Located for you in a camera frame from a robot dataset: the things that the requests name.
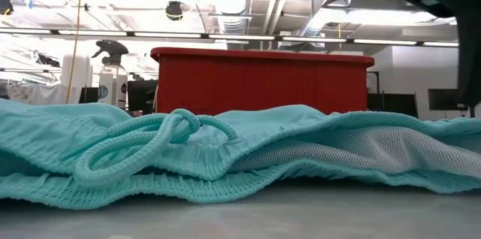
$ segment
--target label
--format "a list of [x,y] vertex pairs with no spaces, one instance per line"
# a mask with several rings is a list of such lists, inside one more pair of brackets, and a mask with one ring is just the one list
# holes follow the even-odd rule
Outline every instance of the label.
[[114,104],[112,99],[113,90],[113,74],[100,74],[98,86],[98,103]]
[[117,76],[116,80],[116,106],[122,109],[126,108],[127,101],[127,76]]

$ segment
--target security camera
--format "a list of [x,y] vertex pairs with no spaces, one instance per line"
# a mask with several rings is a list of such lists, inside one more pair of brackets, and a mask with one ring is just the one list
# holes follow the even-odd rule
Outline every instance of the security camera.
[[168,6],[165,9],[165,15],[172,21],[180,21],[183,18],[182,9],[180,8],[180,2],[168,2]]
[[11,15],[13,12],[12,0],[0,0],[0,15]]

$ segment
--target teal fabric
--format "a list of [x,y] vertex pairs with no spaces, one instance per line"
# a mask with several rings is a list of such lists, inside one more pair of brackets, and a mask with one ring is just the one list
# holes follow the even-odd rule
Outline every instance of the teal fabric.
[[481,120],[329,116],[302,105],[131,118],[106,104],[0,100],[0,198],[93,209],[127,195],[233,201],[275,180],[481,188]]

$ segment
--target white wall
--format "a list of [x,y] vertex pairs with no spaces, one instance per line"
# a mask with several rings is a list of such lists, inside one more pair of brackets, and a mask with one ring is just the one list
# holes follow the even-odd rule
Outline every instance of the white wall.
[[[392,47],[387,47],[373,55],[374,66],[368,69],[368,71],[378,71],[380,73],[379,79],[381,92],[390,91],[392,85],[392,57]],[[376,76],[373,74],[368,74],[368,88],[369,93],[377,92]]]
[[457,48],[388,47],[374,59],[377,65],[372,70],[380,71],[381,90],[415,93],[421,120],[461,116],[458,111],[429,110],[428,101],[428,89],[457,87]]

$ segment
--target white cloth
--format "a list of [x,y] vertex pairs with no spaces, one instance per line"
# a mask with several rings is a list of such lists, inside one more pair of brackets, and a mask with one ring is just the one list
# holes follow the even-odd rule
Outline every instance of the white cloth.
[[[72,65],[73,54],[67,53],[62,60],[62,75],[60,76],[60,83],[63,86],[68,85],[68,78],[70,77],[70,70]],[[90,56],[86,53],[77,53],[75,59],[75,67],[72,75],[71,85],[75,87],[91,87],[92,86],[92,62]]]
[[[13,84],[7,86],[8,96],[12,101],[26,104],[65,104],[67,100],[67,86],[57,84],[53,86],[43,84]],[[68,103],[78,104],[82,88],[72,87]]]

